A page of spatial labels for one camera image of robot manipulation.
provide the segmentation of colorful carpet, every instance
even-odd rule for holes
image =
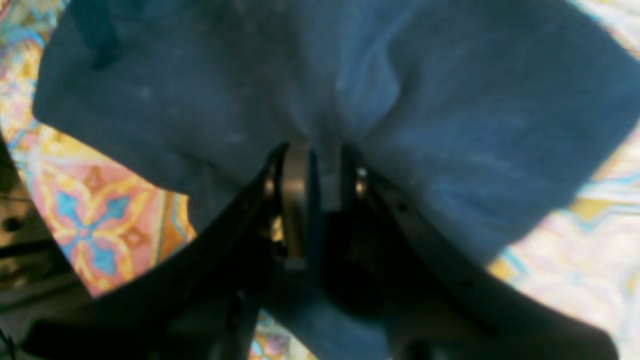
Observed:
[[[171,256],[195,233],[185,196],[156,188],[31,115],[38,62],[64,5],[0,0],[0,126],[38,210],[97,295]],[[576,5],[640,56],[640,1]],[[550,214],[490,271],[541,302],[603,327],[624,360],[640,359],[640,127],[574,205]],[[312,355],[264,314],[251,357]]]

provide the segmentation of black mechanism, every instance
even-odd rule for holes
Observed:
[[[52,360],[244,360],[263,307],[320,359],[618,358],[604,331],[470,263],[348,148],[342,180],[342,209],[326,213],[313,154],[277,149],[182,252],[34,321],[16,346]]]

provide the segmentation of blue cloth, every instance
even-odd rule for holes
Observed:
[[[640,66],[559,0],[75,0],[33,110],[190,195],[197,229],[283,142],[336,207],[353,144],[485,264],[623,141]]]

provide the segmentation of floor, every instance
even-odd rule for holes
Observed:
[[[0,222],[18,217],[33,224],[29,234],[0,231],[0,245],[16,236],[36,238],[48,227],[98,295],[171,256],[195,233],[184,196],[152,186],[31,115],[38,62],[65,3],[0,0],[0,126],[24,183],[13,177],[0,184]],[[576,5],[640,57],[640,0]],[[0,156],[0,165],[7,161],[8,156]],[[33,203],[25,201],[29,195]],[[638,234],[640,127],[585,184],[572,206],[549,214],[489,271],[541,302],[603,327],[624,360],[640,360]],[[5,272],[10,268],[0,265],[0,278]],[[297,360],[312,355],[263,315],[251,357]]]

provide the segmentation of patterned rug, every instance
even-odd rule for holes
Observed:
[[[31,115],[38,62],[64,5],[0,0],[0,126],[47,226],[98,295],[171,256],[195,233],[185,196],[156,188]],[[576,5],[640,56],[640,0]],[[606,329],[624,360],[640,359],[640,127],[572,206],[549,214],[489,271]],[[263,314],[251,358],[313,357]]]

